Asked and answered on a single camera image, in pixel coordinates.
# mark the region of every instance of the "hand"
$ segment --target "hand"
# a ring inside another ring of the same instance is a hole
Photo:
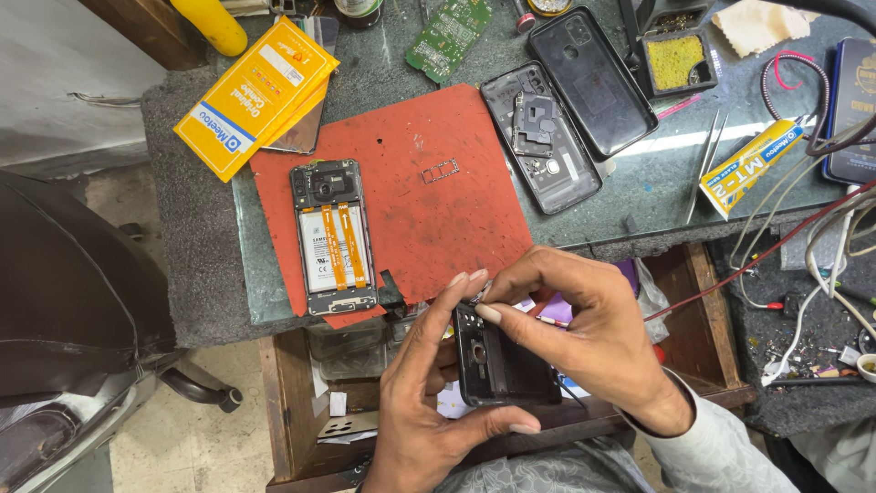
[[[510,306],[542,286],[572,305],[566,332]],[[651,432],[677,436],[693,425],[690,405],[654,355],[630,283],[613,265],[533,246],[496,275],[481,301],[482,318]]]
[[[380,377],[378,443],[364,493],[431,491],[475,445],[509,431],[541,429],[535,416],[516,406],[480,408],[456,421],[435,410],[445,381],[459,378],[456,347],[441,342],[450,312],[486,281],[485,269],[454,277],[413,323]]]

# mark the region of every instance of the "red wire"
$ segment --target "red wire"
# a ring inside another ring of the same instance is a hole
[[[798,232],[800,232],[800,230],[802,230],[804,227],[806,227],[807,225],[812,224],[813,221],[819,219],[821,216],[824,216],[824,215],[827,214],[828,212],[833,211],[834,209],[836,209],[836,208],[839,207],[840,205],[844,204],[844,203],[845,203],[847,200],[849,200],[850,198],[852,198],[852,197],[854,197],[854,196],[856,196],[856,195],[858,195],[858,194],[860,194],[860,193],[862,193],[862,192],[866,192],[866,191],[868,191],[869,189],[873,188],[874,186],[876,186],[876,180],[872,180],[872,181],[870,181],[870,182],[867,182],[867,184],[861,186],[861,188],[859,188],[859,189],[853,191],[852,193],[850,193],[850,194],[847,195],[847,196],[844,196],[844,197],[838,199],[838,200],[837,200],[836,202],[834,202],[833,204],[828,205],[828,206],[825,207],[824,209],[821,209],[819,212],[816,212],[815,214],[809,216],[808,218],[806,218],[806,220],[804,220],[803,222],[801,222],[800,225],[798,225],[796,228],[794,228],[793,230],[791,230],[791,232],[788,233],[788,236],[786,236],[785,238],[780,239],[778,242],[776,242],[775,245],[771,246],[768,250],[766,250],[766,251],[765,251],[763,254],[761,254],[758,258],[754,259],[751,263],[749,263],[749,264],[746,265],[745,267],[743,267],[743,268],[741,268],[740,270],[738,270],[738,271],[736,271],[735,273],[733,273],[733,275],[731,275],[730,277],[724,279],[723,281],[719,282],[718,284],[715,284],[715,285],[712,286],[711,288],[708,288],[707,290],[701,292],[701,293],[698,294],[698,295],[693,295],[692,297],[690,297],[690,298],[688,298],[688,299],[686,299],[686,300],[684,300],[684,301],[680,301],[680,302],[678,302],[678,303],[676,303],[676,304],[670,306],[669,308],[666,308],[666,310],[663,310],[663,311],[659,311],[659,312],[657,312],[657,313],[654,313],[651,317],[646,318],[645,321],[647,322],[648,320],[651,320],[651,319],[653,319],[653,318],[657,318],[657,317],[660,317],[660,316],[662,316],[662,315],[665,315],[666,313],[670,312],[671,310],[674,310],[674,309],[678,308],[679,306],[682,306],[682,305],[684,305],[684,304],[688,304],[688,303],[690,303],[690,302],[692,302],[692,301],[695,301],[695,300],[697,300],[697,299],[699,299],[699,298],[701,298],[701,297],[704,297],[704,296],[708,295],[710,292],[714,291],[715,289],[718,289],[718,288],[720,288],[721,286],[724,286],[726,283],[732,281],[733,279],[736,279],[737,277],[739,277],[739,276],[741,276],[742,274],[744,274],[746,270],[748,270],[749,268],[754,267],[758,262],[764,260],[769,254],[771,254],[772,252],[775,252],[777,249],[779,249],[779,247],[781,247],[782,245],[784,245],[786,241],[788,241],[789,239],[791,239],[792,236],[794,236],[795,234],[797,234]]]
[[[775,61],[773,62],[773,70],[775,71],[775,80],[779,81],[779,85],[780,85],[782,88],[784,88],[784,89],[788,89],[788,90],[791,90],[791,89],[797,89],[797,88],[799,88],[800,86],[803,85],[803,81],[799,81],[799,82],[797,83],[797,85],[795,85],[795,86],[792,88],[791,86],[786,85],[786,84],[781,80],[781,77],[779,76],[779,55],[784,54],[784,53],[787,53],[787,54],[795,54],[795,55],[797,55],[797,56],[801,56],[801,57],[803,57],[803,58],[805,58],[805,59],[807,59],[807,60],[809,60],[809,61],[813,61],[814,59],[813,59],[811,56],[809,56],[809,55],[802,54],[802,53],[797,53],[797,52],[792,52],[791,50],[780,50],[777,54],[775,54]]]

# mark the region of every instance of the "yellow sponge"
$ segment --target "yellow sponge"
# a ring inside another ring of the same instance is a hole
[[[647,47],[657,90],[688,85],[690,70],[703,60],[703,43],[699,36],[655,41],[647,43]]]

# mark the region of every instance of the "bottle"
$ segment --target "bottle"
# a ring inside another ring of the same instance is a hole
[[[246,32],[219,0],[171,0],[170,3],[219,53],[238,56],[246,49]]]
[[[380,19],[383,0],[335,0],[344,24],[359,29],[371,27]]]

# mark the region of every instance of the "green circuit board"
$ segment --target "green circuit board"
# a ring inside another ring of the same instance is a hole
[[[435,82],[446,82],[492,18],[486,0],[447,0],[407,49],[405,59]]]

